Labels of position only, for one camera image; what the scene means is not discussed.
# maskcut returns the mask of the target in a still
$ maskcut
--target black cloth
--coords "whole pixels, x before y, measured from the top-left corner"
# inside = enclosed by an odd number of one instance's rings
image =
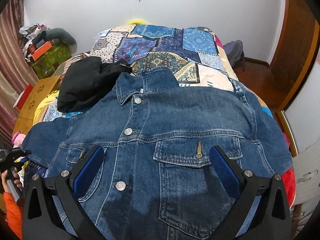
[[[40,41],[42,40],[46,41],[45,40],[46,35],[47,35],[46,31],[39,33],[38,36],[32,41],[32,44],[36,46]]]
[[[100,57],[86,57],[70,65],[61,83],[57,109],[68,113],[94,106],[111,91],[122,72],[131,73],[124,59],[101,63]]]

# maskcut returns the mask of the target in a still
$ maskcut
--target black tool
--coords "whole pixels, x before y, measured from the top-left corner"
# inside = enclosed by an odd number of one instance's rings
[[[94,146],[71,171],[56,177],[33,175],[26,195],[22,234],[24,240],[105,240],[78,202],[92,183],[104,160],[104,150]],[[59,196],[63,209],[79,238],[65,231],[52,196]]]
[[[84,196],[104,158],[102,147],[94,146],[78,160],[71,171],[42,179],[34,175],[26,197],[23,216],[24,240],[105,240],[88,218],[77,199]],[[281,176],[271,179],[257,177],[252,171],[243,171],[236,161],[230,160],[219,146],[210,150],[210,161],[229,196],[236,199],[227,216],[207,240],[287,240],[291,221],[288,200]],[[52,195],[59,196],[63,209],[77,233],[65,231],[57,215]],[[260,205],[248,231],[236,237],[255,196],[262,196]]]
[[[281,176],[274,174],[270,179],[243,171],[219,146],[212,147],[209,156],[225,190],[236,202],[207,240],[289,240],[291,217]],[[250,227],[236,237],[256,196],[261,199]]]
[[[0,149],[0,172],[2,173],[6,170],[8,171],[7,185],[16,203],[23,199],[23,193],[14,183],[14,181],[16,180],[16,178],[13,176],[13,174],[15,173],[14,168],[21,170],[24,161],[26,161],[27,159],[20,162],[15,162],[15,160],[20,157],[25,157],[30,153],[30,151],[22,151],[21,148],[13,148],[9,150]]]

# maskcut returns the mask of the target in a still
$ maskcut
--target denim jacket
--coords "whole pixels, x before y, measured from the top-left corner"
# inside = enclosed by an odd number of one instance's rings
[[[236,92],[179,87],[165,67],[122,73],[89,111],[35,125],[23,149],[56,176],[93,145],[104,148],[105,160],[79,202],[108,240],[207,238],[234,203],[209,161],[214,145],[257,176],[292,166],[255,95],[242,85]]]

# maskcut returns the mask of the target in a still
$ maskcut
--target orange box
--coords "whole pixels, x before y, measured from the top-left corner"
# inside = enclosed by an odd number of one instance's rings
[[[37,49],[33,54],[32,57],[34,60],[37,60],[41,57],[42,54],[44,54],[47,50],[52,48],[51,42],[47,41],[45,44],[43,44],[39,49]]]

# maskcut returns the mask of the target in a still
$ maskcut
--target curtain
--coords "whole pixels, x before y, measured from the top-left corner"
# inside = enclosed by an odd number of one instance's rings
[[[10,0],[0,14],[0,137],[4,138],[6,146],[11,145],[19,114],[12,106],[24,88],[38,80],[20,50],[19,29],[23,24],[23,0]]]

